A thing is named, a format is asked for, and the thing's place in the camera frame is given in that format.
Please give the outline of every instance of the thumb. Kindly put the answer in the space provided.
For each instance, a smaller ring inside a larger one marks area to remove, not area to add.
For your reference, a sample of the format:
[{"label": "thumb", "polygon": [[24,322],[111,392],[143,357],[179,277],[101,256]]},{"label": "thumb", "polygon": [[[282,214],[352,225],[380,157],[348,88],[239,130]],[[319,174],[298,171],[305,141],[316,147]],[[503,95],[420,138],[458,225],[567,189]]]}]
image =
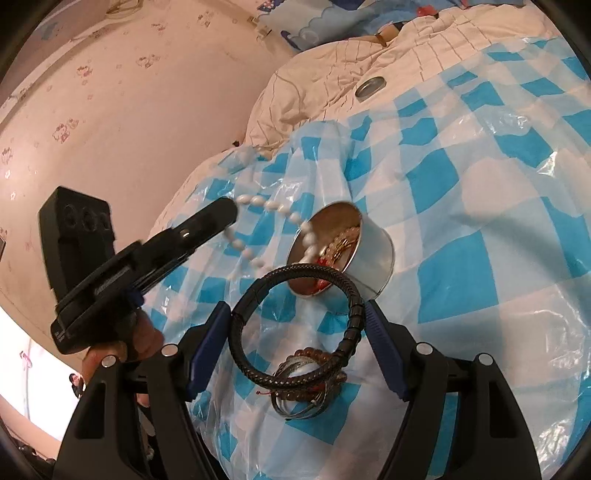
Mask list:
[{"label": "thumb", "polygon": [[86,352],[84,360],[82,360],[81,373],[86,384],[88,384],[103,358],[107,355],[115,355],[121,362],[125,362],[127,359],[127,345],[125,342],[112,342],[101,343],[90,348]]}]

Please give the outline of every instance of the tin lid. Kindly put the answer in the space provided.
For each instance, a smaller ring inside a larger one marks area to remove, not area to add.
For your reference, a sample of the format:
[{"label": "tin lid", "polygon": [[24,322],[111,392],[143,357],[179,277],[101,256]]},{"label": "tin lid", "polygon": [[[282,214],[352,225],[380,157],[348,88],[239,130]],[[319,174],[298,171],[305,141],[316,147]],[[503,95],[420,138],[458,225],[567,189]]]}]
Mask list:
[{"label": "tin lid", "polygon": [[386,80],[384,77],[373,77],[363,82],[359,88],[357,88],[355,96],[357,97],[357,100],[363,102],[385,86]]}]

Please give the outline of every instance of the camera lens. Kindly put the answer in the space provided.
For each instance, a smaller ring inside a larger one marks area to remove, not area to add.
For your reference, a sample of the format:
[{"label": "camera lens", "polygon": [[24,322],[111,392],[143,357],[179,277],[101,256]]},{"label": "camera lens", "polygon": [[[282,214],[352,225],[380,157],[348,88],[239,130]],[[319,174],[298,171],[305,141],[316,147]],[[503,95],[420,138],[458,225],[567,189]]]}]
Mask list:
[{"label": "camera lens", "polygon": [[94,232],[96,230],[96,219],[92,212],[84,209],[82,210],[82,225],[84,228],[89,232]]},{"label": "camera lens", "polygon": [[74,228],[76,226],[76,209],[73,205],[66,205],[64,208],[64,220],[68,227]]},{"label": "camera lens", "polygon": [[111,222],[109,221],[109,215],[107,215],[105,212],[103,212],[99,215],[99,218],[100,218],[100,224],[103,226],[103,228],[105,230],[110,230],[111,229]]}]

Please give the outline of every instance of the jewelry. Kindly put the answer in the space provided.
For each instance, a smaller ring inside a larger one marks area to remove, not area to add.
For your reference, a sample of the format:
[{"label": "jewelry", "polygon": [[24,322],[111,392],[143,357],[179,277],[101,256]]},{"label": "jewelry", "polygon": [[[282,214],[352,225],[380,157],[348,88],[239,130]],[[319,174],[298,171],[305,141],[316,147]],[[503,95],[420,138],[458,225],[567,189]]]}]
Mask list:
[{"label": "jewelry", "polygon": [[[336,263],[343,257],[343,254],[354,248],[359,240],[360,228],[353,226],[347,228],[344,232],[338,234],[334,240],[324,249],[320,257],[316,261],[318,265],[326,265],[327,267],[336,268]],[[316,280],[316,285],[312,288],[310,295],[314,295],[330,286],[327,280]]]},{"label": "jewelry", "polygon": [[[306,347],[303,350],[297,350],[294,355],[288,356],[285,362],[277,368],[273,376],[287,378],[305,365],[324,365],[331,357],[332,354],[330,353],[312,347]],[[273,409],[287,420],[310,419],[328,408],[330,402],[339,395],[341,384],[346,382],[346,380],[347,374],[340,370],[327,381],[310,388],[295,391],[271,390],[269,392],[271,395],[271,404],[273,405]],[[289,408],[288,401],[307,403],[308,405],[301,410],[294,411]]]},{"label": "jewelry", "polygon": [[376,33],[375,38],[378,39],[379,44],[381,46],[383,46],[383,48],[386,48],[388,46],[388,43],[386,42],[386,40],[383,38],[383,36],[380,33]]},{"label": "jewelry", "polygon": [[[343,339],[337,345],[330,358],[312,372],[295,377],[278,378],[256,368],[246,356],[242,345],[242,334],[248,320],[271,289],[280,283],[296,278],[322,278],[329,280],[341,290],[349,302],[349,321],[343,333]],[[277,268],[264,277],[254,281],[232,310],[228,347],[240,372],[254,384],[273,391],[293,392],[316,387],[338,375],[347,366],[361,341],[365,328],[365,304],[353,281],[344,273],[334,268],[315,264],[291,264]]]},{"label": "jewelry", "polygon": [[[315,262],[316,257],[318,256],[317,237],[312,228],[312,224],[307,220],[302,220],[299,213],[292,213],[288,206],[282,205],[274,200],[265,200],[265,198],[260,195],[240,195],[236,199],[236,203],[238,205],[263,207],[267,212],[277,211],[278,213],[284,215],[289,222],[300,227],[300,230],[304,233],[302,244],[306,248],[306,251],[304,252],[304,258],[302,258],[298,263]],[[242,240],[236,238],[236,234],[231,227],[227,227],[223,234],[233,248],[241,252],[242,256],[246,258],[255,269],[259,269],[258,274],[260,276],[264,276],[273,269],[273,267],[266,267],[265,262],[262,259],[255,257],[255,253],[253,252],[252,248],[246,247]]]}]

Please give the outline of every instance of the clear plastic sheet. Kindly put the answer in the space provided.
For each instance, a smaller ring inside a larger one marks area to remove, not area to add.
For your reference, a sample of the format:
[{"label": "clear plastic sheet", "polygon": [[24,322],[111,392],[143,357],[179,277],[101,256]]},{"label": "clear plastic sheet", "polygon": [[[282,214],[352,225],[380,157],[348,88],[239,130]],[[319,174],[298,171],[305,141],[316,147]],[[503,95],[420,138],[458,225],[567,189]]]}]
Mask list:
[{"label": "clear plastic sheet", "polygon": [[[445,355],[495,357],[548,479],[591,419],[589,98],[564,40],[495,44],[380,110],[303,126],[270,162],[236,150],[173,223],[243,193],[303,218],[354,202],[396,249],[381,309]],[[274,265],[297,233],[254,207],[241,211],[236,230]],[[218,300],[233,306],[254,278],[218,236],[153,289],[147,311],[178,341]],[[298,348],[334,350],[345,326],[346,317],[284,284],[249,320],[243,344],[257,368],[274,372]],[[376,478],[406,405],[387,389],[367,339],[346,372],[326,412],[286,422],[225,349],[189,410],[232,479]],[[432,477],[443,473],[455,402],[450,395]]]}]

